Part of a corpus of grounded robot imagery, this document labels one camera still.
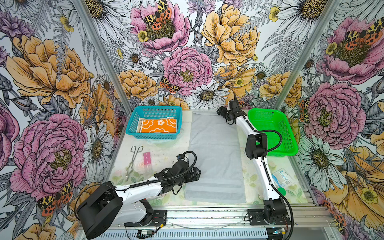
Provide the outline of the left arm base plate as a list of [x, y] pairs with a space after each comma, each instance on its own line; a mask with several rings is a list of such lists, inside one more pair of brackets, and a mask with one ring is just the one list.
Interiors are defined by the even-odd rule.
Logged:
[[125, 227], [159, 227], [161, 224], [166, 225], [167, 210], [154, 210], [152, 213], [146, 213], [144, 218], [137, 222], [124, 223]]

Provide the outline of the grey cloth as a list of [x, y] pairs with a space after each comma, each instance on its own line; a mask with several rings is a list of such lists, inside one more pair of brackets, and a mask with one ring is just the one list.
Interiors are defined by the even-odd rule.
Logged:
[[237, 127], [214, 112], [195, 111], [189, 150], [196, 153], [198, 181], [186, 185], [188, 201], [244, 204], [245, 185]]

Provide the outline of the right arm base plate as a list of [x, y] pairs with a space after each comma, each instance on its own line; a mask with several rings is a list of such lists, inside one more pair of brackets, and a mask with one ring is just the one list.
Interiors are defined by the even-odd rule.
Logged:
[[288, 214], [272, 216], [262, 209], [248, 209], [247, 216], [251, 226], [287, 226], [291, 224]]

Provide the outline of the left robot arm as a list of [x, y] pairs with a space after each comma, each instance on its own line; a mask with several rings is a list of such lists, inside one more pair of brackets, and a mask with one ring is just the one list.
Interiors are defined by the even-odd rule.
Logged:
[[196, 163], [196, 153], [186, 151], [177, 156], [171, 168], [165, 168], [145, 181], [124, 186], [115, 186], [112, 182], [96, 185], [96, 190], [75, 207], [75, 216], [81, 222], [86, 238], [95, 239], [111, 226], [120, 224], [125, 227], [153, 225], [155, 230], [139, 230], [137, 235], [140, 240], [151, 238], [166, 225], [167, 211], [155, 211], [148, 200], [172, 192], [175, 186], [198, 181], [201, 171]]

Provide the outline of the orange white towel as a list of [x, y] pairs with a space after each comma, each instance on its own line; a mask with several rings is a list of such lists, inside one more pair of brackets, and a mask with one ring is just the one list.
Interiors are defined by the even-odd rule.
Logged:
[[177, 119], [139, 119], [137, 133], [143, 134], [175, 134], [178, 131]]

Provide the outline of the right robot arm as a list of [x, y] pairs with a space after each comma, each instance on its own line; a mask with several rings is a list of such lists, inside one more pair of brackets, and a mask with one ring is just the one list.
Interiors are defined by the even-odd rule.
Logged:
[[[227, 107], [220, 107], [217, 114], [226, 119], [228, 124], [236, 124], [247, 136], [245, 153], [254, 163], [259, 180], [263, 187], [264, 210], [263, 217], [266, 223], [277, 223], [279, 219], [288, 217], [287, 223], [294, 226], [293, 210], [289, 201], [275, 186], [268, 166], [267, 154], [277, 149], [283, 142], [282, 135], [276, 130], [257, 130], [241, 109], [236, 97], [229, 101]], [[278, 144], [269, 149], [267, 132], [277, 134]]]

